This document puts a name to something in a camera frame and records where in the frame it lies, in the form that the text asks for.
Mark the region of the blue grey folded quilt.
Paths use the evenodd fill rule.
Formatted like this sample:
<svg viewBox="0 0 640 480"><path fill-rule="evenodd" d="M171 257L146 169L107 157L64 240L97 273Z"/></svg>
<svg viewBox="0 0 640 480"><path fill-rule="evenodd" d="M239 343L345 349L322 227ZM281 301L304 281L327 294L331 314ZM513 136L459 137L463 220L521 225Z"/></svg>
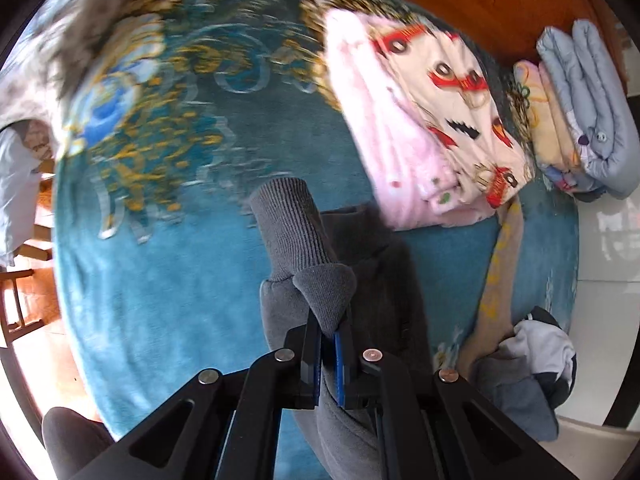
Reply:
<svg viewBox="0 0 640 480"><path fill-rule="evenodd" d="M598 190L623 200L639 186L639 133L596 25L577 20L569 34L547 27L536 49L582 169Z"/></svg>

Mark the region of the pink folded fleece blanket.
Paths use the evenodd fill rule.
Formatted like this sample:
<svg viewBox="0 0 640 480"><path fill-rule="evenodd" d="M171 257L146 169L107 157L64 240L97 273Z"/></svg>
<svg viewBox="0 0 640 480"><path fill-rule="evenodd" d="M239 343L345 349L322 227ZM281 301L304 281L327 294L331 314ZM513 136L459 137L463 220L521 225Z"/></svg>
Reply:
<svg viewBox="0 0 640 480"><path fill-rule="evenodd" d="M396 231L470 226L495 211L481 197L465 203L437 139L383 65L366 17L324 16L329 81L369 177L382 220Z"/></svg>

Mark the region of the pastel yellow folded blanket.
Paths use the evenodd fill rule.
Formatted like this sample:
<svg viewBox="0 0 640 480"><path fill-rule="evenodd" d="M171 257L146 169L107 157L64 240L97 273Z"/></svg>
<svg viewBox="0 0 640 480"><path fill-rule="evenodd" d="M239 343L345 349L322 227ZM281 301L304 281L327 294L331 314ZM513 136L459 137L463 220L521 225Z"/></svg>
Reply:
<svg viewBox="0 0 640 480"><path fill-rule="evenodd" d="M528 132L538 168L561 191L579 191L582 163L544 64L520 61L513 75L525 100Z"/></svg>

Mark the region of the dark grey sweatshirt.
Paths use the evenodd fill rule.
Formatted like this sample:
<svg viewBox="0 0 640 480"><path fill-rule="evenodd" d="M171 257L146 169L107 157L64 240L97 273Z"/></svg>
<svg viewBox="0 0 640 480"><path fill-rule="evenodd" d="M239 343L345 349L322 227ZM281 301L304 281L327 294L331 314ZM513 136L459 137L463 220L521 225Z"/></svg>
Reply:
<svg viewBox="0 0 640 480"><path fill-rule="evenodd" d="M318 211L297 178L264 183L250 208L271 263L262 325L271 349L296 343L312 399L294 417L314 455L334 479L436 477L431 348L406 243L370 204Z"/></svg>

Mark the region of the wooden chair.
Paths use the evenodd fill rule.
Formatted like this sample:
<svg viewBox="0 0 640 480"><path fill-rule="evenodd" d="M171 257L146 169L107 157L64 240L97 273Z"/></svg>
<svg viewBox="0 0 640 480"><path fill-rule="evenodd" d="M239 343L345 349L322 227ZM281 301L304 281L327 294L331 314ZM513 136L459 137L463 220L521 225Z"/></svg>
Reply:
<svg viewBox="0 0 640 480"><path fill-rule="evenodd" d="M18 267L1 268L3 347L61 317L52 268L52 220L34 221L32 237L13 254Z"/></svg>

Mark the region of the beige yellow patterned sheet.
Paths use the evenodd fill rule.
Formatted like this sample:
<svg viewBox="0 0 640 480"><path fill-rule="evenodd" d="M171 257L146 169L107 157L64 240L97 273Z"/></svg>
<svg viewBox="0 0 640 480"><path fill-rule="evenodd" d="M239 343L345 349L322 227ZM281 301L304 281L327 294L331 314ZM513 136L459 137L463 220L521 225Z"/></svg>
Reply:
<svg viewBox="0 0 640 480"><path fill-rule="evenodd" d="M475 327L458 355L457 371L465 379L471 377L478 360L494 353L500 342L513 334L512 294L524 232L523 211L518 198L508 203L501 219Z"/></svg>

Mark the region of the white and navy crumpled garment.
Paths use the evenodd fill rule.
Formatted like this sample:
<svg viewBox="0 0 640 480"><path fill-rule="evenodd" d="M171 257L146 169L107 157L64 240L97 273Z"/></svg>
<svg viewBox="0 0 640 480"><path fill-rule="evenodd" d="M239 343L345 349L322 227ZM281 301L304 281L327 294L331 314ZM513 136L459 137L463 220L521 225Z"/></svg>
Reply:
<svg viewBox="0 0 640 480"><path fill-rule="evenodd" d="M514 335L474 365L472 385L538 442L558 438L555 410L573 392L577 353L556 319L533 308Z"/></svg>

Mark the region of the teal floral plush blanket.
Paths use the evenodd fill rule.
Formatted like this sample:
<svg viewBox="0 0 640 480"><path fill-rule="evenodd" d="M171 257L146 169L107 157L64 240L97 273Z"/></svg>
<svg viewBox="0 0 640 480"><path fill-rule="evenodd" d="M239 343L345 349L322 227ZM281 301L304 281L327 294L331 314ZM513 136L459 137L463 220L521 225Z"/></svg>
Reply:
<svg viewBox="0 0 640 480"><path fill-rule="evenodd" d="M75 479L201 370L227 375L273 352L260 288L271 263L250 196L305 181L318 211L372 204L344 119L310 76L317 40L302 0L179 0L116 24L70 117L80 148L58 166L58 298L109 444L93 423L44 420ZM439 278L480 294L495 222L402 236L426 304ZM274 472L332 478L294 410L281 415Z"/></svg>

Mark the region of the cream cartoon print folded blanket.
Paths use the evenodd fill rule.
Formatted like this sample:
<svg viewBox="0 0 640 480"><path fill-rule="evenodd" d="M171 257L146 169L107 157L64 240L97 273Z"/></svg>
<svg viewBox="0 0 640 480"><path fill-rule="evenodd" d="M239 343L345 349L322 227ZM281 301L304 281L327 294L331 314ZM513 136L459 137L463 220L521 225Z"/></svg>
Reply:
<svg viewBox="0 0 640 480"><path fill-rule="evenodd" d="M504 124L480 62L455 32L422 23L370 21L385 67L438 140L465 198L491 208L533 179L520 142Z"/></svg>

